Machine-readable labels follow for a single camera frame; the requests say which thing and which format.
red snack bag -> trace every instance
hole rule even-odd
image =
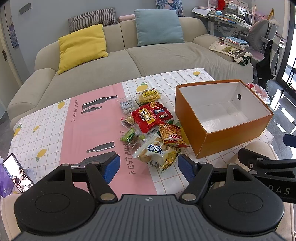
[[[132,116],[143,133],[147,133],[160,121],[167,121],[173,118],[168,109],[159,102],[151,102],[143,105],[133,111]]]

gray checkered pillow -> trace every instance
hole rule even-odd
[[[86,12],[69,18],[69,33],[102,23],[103,26],[117,24],[114,7]]]

blue pillow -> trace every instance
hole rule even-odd
[[[134,9],[138,46],[184,43],[183,30],[175,10]]]

phone screen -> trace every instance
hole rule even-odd
[[[3,162],[3,167],[21,193],[33,186],[32,180],[26,175],[14,154],[7,157]]]

painting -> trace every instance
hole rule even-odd
[[[184,17],[182,0],[156,0],[157,9],[175,10],[179,17]]]
[[[7,27],[8,27],[10,40],[11,40],[13,48],[15,48],[16,46],[18,46],[18,41],[17,41],[17,36],[15,34],[15,27],[13,26],[13,21],[12,21],[12,16],[11,16],[11,11],[10,11],[10,2],[9,1],[7,1],[5,3],[4,10],[5,10],[5,17],[6,17],[6,22],[7,22]]]

